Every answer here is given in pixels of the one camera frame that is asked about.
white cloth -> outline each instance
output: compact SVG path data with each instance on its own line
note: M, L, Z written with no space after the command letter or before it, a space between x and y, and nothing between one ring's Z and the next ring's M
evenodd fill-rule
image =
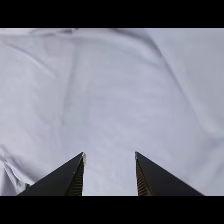
M15 195L83 151L84 195L137 195L139 151L200 192L224 195L223 34L0 37L0 193Z

white fabric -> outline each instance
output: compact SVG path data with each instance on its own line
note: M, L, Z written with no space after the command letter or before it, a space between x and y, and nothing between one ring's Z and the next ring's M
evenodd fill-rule
M223 34L0 37L0 194L83 151L84 195L137 195L139 151L202 193L224 195Z

white surface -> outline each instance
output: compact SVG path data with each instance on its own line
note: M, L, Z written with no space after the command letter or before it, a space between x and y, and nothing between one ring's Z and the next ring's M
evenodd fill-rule
M139 151L202 193L224 195L223 34L0 37L0 193L83 151L84 195L137 195Z

black pointed object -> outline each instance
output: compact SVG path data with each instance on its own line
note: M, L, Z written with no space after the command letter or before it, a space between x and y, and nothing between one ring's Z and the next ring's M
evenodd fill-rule
M18 196L82 196L85 153L80 153Z
M139 196L203 196L139 152L135 159Z

wrinkled fabric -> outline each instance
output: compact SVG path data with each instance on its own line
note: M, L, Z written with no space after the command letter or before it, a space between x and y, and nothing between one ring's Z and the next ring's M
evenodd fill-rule
M201 193L224 195L223 34L1 36L0 194L85 152L84 195L137 195L138 151Z

